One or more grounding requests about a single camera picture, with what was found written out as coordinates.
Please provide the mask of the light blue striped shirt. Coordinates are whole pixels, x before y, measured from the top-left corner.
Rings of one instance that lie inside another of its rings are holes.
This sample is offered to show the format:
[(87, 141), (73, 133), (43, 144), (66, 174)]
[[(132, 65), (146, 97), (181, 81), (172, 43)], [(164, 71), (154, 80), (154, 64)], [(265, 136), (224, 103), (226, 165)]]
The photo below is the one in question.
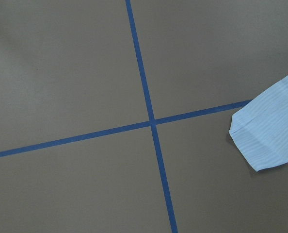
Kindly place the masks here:
[(288, 163), (288, 75), (236, 112), (229, 134), (255, 171)]

